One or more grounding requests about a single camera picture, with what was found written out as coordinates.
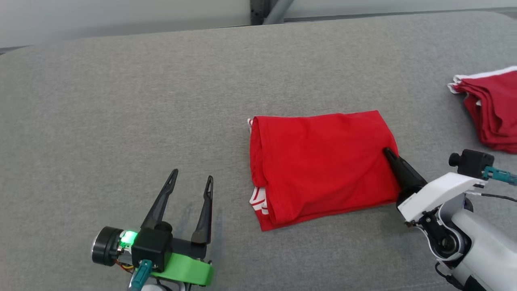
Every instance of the red cloth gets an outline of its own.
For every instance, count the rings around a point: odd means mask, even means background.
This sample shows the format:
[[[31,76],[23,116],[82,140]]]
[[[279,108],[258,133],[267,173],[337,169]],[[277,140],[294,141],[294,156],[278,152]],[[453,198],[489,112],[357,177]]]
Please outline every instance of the red cloth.
[[[517,66],[458,75],[449,88],[453,93],[467,93],[464,104],[483,144],[517,153]]]
[[[398,154],[378,111],[255,117],[250,166],[253,184],[266,190],[268,214],[255,211],[262,231],[395,202],[386,147]]]

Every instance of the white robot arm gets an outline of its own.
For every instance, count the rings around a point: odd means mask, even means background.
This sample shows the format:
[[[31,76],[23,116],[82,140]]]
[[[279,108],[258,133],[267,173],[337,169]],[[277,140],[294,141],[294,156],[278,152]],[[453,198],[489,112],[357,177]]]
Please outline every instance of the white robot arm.
[[[492,168],[494,157],[471,150],[452,154],[447,173],[427,183],[404,159],[385,149],[402,191],[397,208],[406,224],[427,237],[436,271],[465,291],[517,290],[517,243],[473,213],[465,193],[475,194],[488,178],[515,185],[515,176]],[[500,197],[515,201],[513,198]],[[444,275],[438,266],[450,275]]]

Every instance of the green led light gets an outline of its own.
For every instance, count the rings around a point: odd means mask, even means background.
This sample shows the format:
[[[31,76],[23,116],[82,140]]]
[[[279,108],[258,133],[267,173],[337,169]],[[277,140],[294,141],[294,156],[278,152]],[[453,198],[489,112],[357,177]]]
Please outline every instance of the green led light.
[[[125,243],[125,244],[133,244],[134,242],[134,239],[136,238],[136,235],[138,234],[138,232],[134,232],[134,231],[126,231],[126,233],[124,233],[124,235],[120,238],[120,242],[122,243]]]

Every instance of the gray wall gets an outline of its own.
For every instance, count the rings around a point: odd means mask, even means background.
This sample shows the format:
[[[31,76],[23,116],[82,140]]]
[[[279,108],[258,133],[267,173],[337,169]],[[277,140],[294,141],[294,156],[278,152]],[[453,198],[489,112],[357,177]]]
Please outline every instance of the gray wall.
[[[295,0],[287,18],[517,6],[517,0]],[[249,0],[0,0],[0,48],[249,24]]]

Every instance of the teal cable connector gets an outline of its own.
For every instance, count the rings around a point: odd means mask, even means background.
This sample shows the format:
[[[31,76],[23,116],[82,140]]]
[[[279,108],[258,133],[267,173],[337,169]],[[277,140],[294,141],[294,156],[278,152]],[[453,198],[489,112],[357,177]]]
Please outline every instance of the teal cable connector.
[[[134,291],[142,290],[152,270],[153,262],[150,260],[142,260],[140,267],[138,267],[138,270],[136,271],[136,274],[131,281],[131,287]]]
[[[517,175],[513,175],[510,172],[499,170],[494,167],[486,167],[483,177],[506,182],[512,186],[517,186]]]

